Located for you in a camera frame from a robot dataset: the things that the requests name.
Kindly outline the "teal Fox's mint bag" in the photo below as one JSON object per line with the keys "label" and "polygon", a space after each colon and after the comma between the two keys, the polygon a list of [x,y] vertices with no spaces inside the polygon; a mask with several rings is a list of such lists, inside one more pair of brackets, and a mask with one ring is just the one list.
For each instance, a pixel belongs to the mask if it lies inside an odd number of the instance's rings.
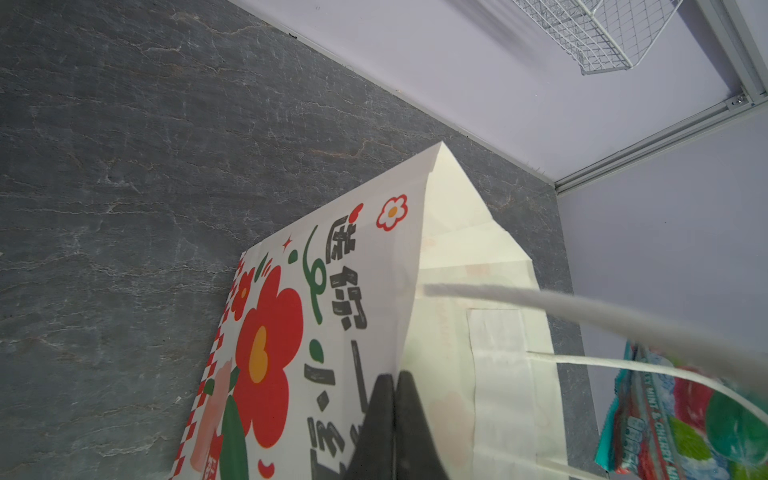
{"label": "teal Fox's mint bag", "polygon": [[595,461],[640,479],[764,479],[767,425],[707,385],[622,369]]}

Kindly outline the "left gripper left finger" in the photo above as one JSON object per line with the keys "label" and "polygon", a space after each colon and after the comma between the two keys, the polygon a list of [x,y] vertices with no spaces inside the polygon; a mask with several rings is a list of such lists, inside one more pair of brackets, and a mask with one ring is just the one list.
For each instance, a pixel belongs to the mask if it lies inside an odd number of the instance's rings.
{"label": "left gripper left finger", "polygon": [[379,375],[344,480],[395,478],[395,387]]}

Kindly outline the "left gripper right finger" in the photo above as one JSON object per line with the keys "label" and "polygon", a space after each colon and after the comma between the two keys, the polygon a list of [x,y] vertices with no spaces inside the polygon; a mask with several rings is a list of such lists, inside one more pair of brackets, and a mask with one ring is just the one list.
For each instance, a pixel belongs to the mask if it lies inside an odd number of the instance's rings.
{"label": "left gripper right finger", "polygon": [[399,373],[395,392],[395,478],[448,480],[411,372]]}

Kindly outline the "white floral paper bag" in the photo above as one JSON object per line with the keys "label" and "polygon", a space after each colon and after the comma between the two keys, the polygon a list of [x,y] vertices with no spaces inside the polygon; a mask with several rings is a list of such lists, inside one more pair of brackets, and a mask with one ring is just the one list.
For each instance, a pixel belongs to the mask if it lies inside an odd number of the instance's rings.
{"label": "white floral paper bag", "polygon": [[767,425],[767,359],[540,289],[436,144],[245,251],[170,475],[343,479],[376,379],[414,376],[448,479],[583,479],[559,369],[707,385]]}

